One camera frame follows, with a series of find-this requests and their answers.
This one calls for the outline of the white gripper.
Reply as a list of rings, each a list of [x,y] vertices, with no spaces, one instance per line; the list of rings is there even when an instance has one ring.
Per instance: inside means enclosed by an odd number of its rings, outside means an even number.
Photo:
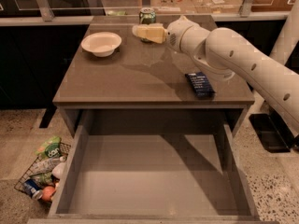
[[[198,28],[199,25],[190,21],[184,15],[178,20],[171,22],[166,30],[162,23],[151,23],[147,25],[135,25],[132,28],[133,35],[147,39],[154,43],[162,44],[166,40],[166,45],[177,52],[182,52],[181,40],[188,30]]]

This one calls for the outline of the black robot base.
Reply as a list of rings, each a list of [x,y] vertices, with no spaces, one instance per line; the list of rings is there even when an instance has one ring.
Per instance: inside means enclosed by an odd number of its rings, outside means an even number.
[[[292,134],[278,112],[251,114],[249,121],[263,148],[268,152],[290,152],[292,149],[299,149],[299,135]]]

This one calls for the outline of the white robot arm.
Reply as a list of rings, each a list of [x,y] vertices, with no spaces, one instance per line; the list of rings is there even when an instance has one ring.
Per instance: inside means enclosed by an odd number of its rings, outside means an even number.
[[[210,79],[227,81],[241,76],[289,128],[299,130],[299,74],[256,49],[234,30],[208,31],[182,15],[167,27],[160,23],[135,25],[132,33],[188,55]]]

